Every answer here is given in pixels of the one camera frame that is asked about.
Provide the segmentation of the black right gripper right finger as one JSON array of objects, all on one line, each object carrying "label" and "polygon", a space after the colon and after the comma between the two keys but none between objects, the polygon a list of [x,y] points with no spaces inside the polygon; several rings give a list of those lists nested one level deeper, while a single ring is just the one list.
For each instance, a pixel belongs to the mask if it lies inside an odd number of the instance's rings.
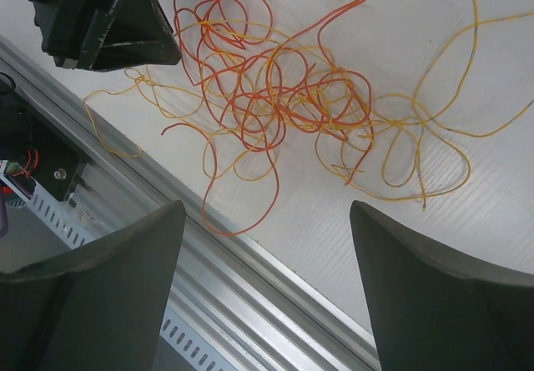
[{"label": "black right gripper right finger", "polygon": [[474,258],[367,203],[350,208],[384,370],[530,370],[533,277]]}]

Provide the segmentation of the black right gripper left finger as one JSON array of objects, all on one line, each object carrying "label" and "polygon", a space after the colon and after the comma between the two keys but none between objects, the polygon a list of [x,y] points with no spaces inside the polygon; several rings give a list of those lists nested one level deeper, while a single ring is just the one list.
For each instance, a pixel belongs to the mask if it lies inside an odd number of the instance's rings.
[{"label": "black right gripper left finger", "polygon": [[4,370],[149,370],[185,225],[172,202],[1,276]]}]

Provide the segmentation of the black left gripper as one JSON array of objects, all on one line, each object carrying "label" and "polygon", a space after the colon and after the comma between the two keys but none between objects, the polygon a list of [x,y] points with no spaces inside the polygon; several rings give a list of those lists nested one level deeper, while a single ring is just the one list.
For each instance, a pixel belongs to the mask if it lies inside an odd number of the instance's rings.
[{"label": "black left gripper", "polygon": [[59,67],[114,71],[181,59],[158,0],[28,0],[42,50]]}]

